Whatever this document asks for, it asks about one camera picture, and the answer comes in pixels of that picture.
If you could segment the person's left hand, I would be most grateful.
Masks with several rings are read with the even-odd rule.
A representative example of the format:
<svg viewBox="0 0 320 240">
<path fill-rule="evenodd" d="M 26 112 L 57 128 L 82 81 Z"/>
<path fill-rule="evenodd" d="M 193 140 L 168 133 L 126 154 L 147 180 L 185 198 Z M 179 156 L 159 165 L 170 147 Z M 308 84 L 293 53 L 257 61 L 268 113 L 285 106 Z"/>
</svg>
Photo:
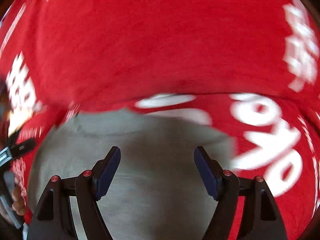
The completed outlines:
<svg viewBox="0 0 320 240">
<path fill-rule="evenodd" d="M 22 197 L 21 188 L 18 185 L 15 185 L 12 192 L 12 209 L 19 215 L 25 215 L 27 207 L 25 205 L 24 198 Z"/>
</svg>

